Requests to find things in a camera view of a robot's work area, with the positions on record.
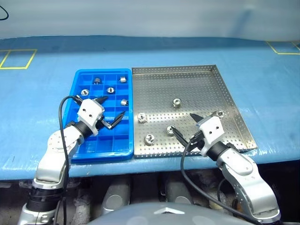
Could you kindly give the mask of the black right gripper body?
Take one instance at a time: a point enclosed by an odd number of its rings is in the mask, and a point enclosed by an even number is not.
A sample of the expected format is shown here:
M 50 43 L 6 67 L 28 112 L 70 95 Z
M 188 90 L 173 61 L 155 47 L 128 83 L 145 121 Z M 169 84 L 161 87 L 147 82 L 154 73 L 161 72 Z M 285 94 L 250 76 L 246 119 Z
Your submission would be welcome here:
M 205 145 L 203 132 L 197 132 L 190 138 L 190 145 L 187 150 L 202 150 Z

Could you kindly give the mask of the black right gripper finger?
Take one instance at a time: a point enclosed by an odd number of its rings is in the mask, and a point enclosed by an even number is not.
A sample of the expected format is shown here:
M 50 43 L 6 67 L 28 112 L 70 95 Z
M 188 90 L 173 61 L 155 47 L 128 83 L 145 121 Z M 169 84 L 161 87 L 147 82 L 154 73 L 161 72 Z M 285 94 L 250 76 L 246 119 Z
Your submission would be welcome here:
M 195 114 L 195 113 L 190 113 L 189 115 L 192 117 L 192 119 L 193 119 L 196 123 L 198 123 L 198 122 L 200 122 L 201 120 L 203 120 L 203 117 L 202 117 L 202 116 L 199 116 L 199 115 L 197 115 L 197 114 Z
M 183 134 L 175 127 L 172 128 L 173 135 L 176 137 L 178 142 L 182 145 L 187 145 L 188 142 L 186 139 L 183 137 Z

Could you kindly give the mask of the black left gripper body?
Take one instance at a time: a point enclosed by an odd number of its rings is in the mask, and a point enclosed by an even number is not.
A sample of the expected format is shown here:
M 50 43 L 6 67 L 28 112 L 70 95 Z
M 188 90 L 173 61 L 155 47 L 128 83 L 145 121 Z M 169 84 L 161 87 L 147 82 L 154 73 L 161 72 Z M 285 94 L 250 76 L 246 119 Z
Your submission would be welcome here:
M 101 130 L 103 128 L 112 129 L 113 126 L 109 122 L 105 121 L 105 118 L 102 115 L 101 118 L 96 122 L 96 129 Z

